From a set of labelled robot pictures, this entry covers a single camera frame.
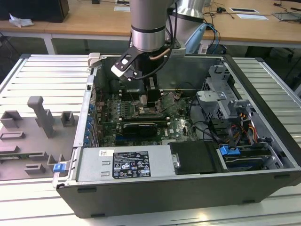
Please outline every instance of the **white paper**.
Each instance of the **white paper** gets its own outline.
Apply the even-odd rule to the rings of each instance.
[[[239,18],[241,19],[252,19],[252,20],[269,20],[265,16],[259,16],[259,15],[250,15],[250,14],[237,14]]]
[[[129,12],[130,11],[130,7],[115,6],[114,11]]]
[[[11,14],[9,14],[9,16],[10,16],[9,22],[11,22],[14,26],[17,26],[19,28],[21,28],[22,26],[34,25],[34,23],[32,22],[31,19],[20,19],[20,18],[12,16]]]

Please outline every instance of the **blue latch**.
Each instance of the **blue latch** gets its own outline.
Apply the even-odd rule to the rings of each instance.
[[[65,173],[66,172],[66,163],[56,163],[53,166],[54,173]]]
[[[224,145],[220,147],[220,151],[222,155],[240,154],[238,147],[233,150],[233,149],[229,149],[229,145]]]

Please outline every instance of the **wooden desk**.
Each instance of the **wooden desk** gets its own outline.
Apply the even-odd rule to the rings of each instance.
[[[273,5],[272,0],[215,0],[229,7],[254,8],[261,14],[284,12]],[[301,8],[300,3],[282,2],[283,7]],[[130,13],[114,11],[115,4],[69,0],[69,15],[63,23],[34,22],[34,26],[17,28],[8,21],[0,21],[0,31],[7,36],[40,37],[50,54],[55,54],[52,38],[84,40],[128,40],[130,34]],[[270,15],[269,20],[240,19],[228,14],[215,15],[214,25],[221,34],[220,44],[301,48],[301,24],[279,22]],[[205,15],[207,22],[211,17]],[[206,31],[202,47],[208,46],[213,38],[212,31]]]
[[[114,11],[115,4],[69,0],[69,15],[63,23],[49,23],[46,33],[129,36],[131,15]]]
[[[233,13],[229,7],[252,8],[259,15],[270,15],[272,13],[285,12],[284,9],[274,6],[276,1],[272,0],[215,0],[225,5],[227,12]],[[300,3],[283,1],[282,5],[288,11],[291,7],[301,8]],[[212,11],[216,11],[216,5],[212,5]],[[280,22],[273,15],[266,16],[269,20],[241,19],[237,15],[215,15],[214,25],[221,33],[222,41],[247,41],[247,42],[269,42],[301,44],[301,24]],[[211,17],[205,15],[205,19],[211,23]]]

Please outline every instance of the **black box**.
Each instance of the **black box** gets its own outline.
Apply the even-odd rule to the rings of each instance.
[[[0,0],[0,20],[9,20],[11,14],[33,22],[61,23],[68,12],[68,0]]]

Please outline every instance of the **black plastic cover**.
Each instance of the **black plastic cover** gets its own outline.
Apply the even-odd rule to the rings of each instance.
[[[216,151],[218,145],[212,141],[172,142],[169,145],[171,153],[177,155],[180,162],[180,167],[175,169],[176,175],[223,172]]]

